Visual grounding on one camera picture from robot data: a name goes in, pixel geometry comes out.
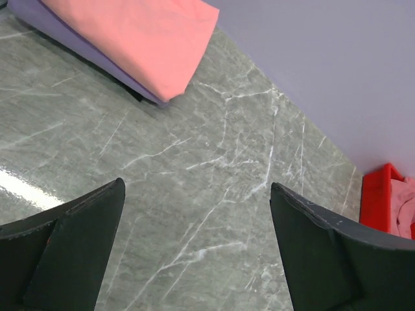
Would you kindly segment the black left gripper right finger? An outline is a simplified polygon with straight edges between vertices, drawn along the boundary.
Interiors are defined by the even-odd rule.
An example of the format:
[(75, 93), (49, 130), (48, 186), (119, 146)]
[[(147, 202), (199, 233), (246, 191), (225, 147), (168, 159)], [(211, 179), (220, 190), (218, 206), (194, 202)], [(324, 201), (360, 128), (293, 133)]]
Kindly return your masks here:
[(280, 183), (270, 210), (294, 310), (413, 310), (414, 241), (372, 229)]

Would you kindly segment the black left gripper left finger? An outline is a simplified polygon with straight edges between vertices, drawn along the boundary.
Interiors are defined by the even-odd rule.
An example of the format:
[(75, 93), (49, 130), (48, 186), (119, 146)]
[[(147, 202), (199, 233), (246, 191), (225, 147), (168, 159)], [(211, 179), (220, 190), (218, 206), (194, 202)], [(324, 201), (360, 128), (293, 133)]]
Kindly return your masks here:
[(2, 310), (94, 310), (125, 203), (117, 178), (1, 226)]

